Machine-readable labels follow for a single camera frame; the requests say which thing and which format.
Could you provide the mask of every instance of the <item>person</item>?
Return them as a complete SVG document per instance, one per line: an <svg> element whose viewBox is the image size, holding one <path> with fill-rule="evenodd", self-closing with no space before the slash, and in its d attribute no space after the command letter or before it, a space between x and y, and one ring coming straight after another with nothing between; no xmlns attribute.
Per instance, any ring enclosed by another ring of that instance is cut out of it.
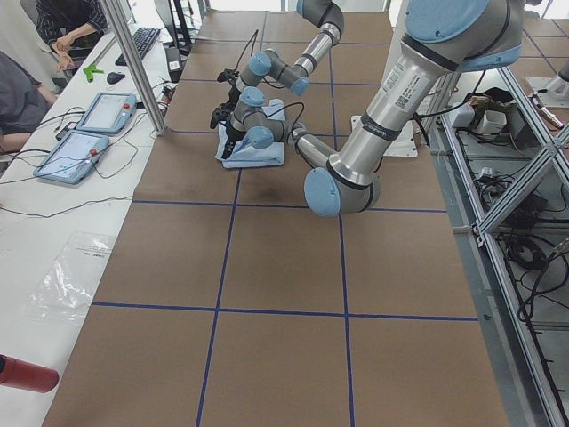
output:
<svg viewBox="0 0 569 427"><path fill-rule="evenodd" d="M56 99L18 62L0 52L0 154L19 151Z"/></svg>
<svg viewBox="0 0 569 427"><path fill-rule="evenodd" d="M36 0L37 34L60 58L57 70L74 67L72 48L92 48L107 19L99 0Z"/></svg>

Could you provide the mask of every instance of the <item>red cylinder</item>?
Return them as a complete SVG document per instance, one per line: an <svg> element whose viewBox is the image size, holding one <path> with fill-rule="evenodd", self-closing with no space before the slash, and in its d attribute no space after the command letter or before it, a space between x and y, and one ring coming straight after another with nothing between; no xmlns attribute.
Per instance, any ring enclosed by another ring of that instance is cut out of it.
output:
<svg viewBox="0 0 569 427"><path fill-rule="evenodd" d="M0 384L15 389L46 393L57 385L56 370L0 355Z"/></svg>

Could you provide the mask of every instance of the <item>plastic bag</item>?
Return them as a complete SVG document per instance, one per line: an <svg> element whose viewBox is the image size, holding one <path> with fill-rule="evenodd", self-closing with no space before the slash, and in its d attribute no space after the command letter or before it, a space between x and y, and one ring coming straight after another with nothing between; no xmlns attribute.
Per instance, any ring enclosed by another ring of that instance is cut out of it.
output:
<svg viewBox="0 0 569 427"><path fill-rule="evenodd" d="M45 278L30 295L27 316L81 326L99 286L116 238L72 234Z"/></svg>

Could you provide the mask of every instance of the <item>folded cloth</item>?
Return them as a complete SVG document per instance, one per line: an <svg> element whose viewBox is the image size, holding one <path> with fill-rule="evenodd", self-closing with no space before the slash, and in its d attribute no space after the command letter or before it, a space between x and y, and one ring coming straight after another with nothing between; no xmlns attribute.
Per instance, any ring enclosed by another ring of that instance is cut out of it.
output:
<svg viewBox="0 0 569 427"><path fill-rule="evenodd" d="M285 104L282 100L271 100L267 107L263 107L267 116L271 115ZM286 120L285 111L279 111L271 119ZM280 166L285 163L285 144L283 142L273 142L265 149L256 149L250 145L245 138L236 143L233 153L229 158L223 159L223 151L228 137L225 127L219 125L220 145L217 148L215 158L220 160L223 167L232 169L236 167L263 167L263 166Z"/></svg>

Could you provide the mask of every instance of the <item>white box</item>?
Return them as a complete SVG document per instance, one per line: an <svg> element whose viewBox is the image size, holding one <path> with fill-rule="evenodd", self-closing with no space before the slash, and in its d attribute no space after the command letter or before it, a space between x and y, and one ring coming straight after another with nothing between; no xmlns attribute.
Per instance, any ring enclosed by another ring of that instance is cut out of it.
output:
<svg viewBox="0 0 569 427"><path fill-rule="evenodd" d="M460 104L460 102L457 102L453 105L453 107L456 107ZM469 127L472 123L472 120L474 120L474 109L470 104L464 104L459 109L454 109L448 113L448 117L450 118L451 125L454 128Z"/></svg>
<svg viewBox="0 0 569 427"><path fill-rule="evenodd" d="M495 140L507 122L508 120L504 113L489 109L484 113L475 132L484 135L487 140Z"/></svg>

